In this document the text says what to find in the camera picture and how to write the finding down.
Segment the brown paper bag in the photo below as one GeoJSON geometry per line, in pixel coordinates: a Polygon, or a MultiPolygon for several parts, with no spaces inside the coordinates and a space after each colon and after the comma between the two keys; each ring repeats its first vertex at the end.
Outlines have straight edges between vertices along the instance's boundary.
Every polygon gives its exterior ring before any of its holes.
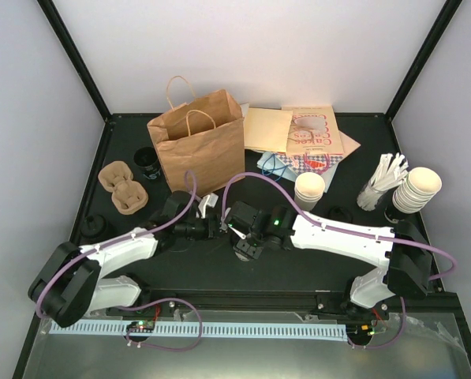
{"type": "Polygon", "coordinates": [[[245,171],[244,117],[225,89],[195,96],[147,124],[153,147],[171,191],[186,191],[195,175],[199,196],[223,188],[245,171]]]}

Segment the single white paper cup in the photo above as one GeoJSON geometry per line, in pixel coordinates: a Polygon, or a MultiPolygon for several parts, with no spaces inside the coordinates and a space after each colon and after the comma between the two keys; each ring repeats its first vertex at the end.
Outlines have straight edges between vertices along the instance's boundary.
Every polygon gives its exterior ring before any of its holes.
{"type": "Polygon", "coordinates": [[[241,261],[254,261],[254,260],[257,260],[259,258],[259,256],[256,256],[256,257],[247,256],[247,255],[244,255],[244,254],[238,253],[238,252],[236,252],[235,255],[241,261]]]}

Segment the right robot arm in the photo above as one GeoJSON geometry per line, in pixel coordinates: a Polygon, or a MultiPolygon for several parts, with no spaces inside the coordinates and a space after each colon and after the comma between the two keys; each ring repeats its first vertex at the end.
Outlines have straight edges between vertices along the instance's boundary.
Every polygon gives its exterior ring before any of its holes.
{"type": "Polygon", "coordinates": [[[281,205],[265,212],[238,201],[225,211],[221,228],[231,233],[234,252],[246,261],[258,259],[264,250],[299,249],[370,264],[368,273],[349,280],[343,296],[325,306],[331,316],[362,319],[394,296],[422,300],[428,294],[432,255],[415,246],[423,238],[411,224],[398,231],[361,227],[281,205]]]}

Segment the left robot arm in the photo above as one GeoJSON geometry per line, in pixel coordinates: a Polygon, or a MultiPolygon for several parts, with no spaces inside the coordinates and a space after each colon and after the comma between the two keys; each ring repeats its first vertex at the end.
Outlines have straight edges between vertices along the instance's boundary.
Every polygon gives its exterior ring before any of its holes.
{"type": "Polygon", "coordinates": [[[28,289],[41,317],[66,328],[93,311],[126,307],[135,315],[151,309],[152,296],[137,280],[112,273],[169,250],[178,240],[219,236],[214,212],[218,196],[192,198],[175,191],[148,222],[115,238],[92,245],[59,245],[28,289]]]}

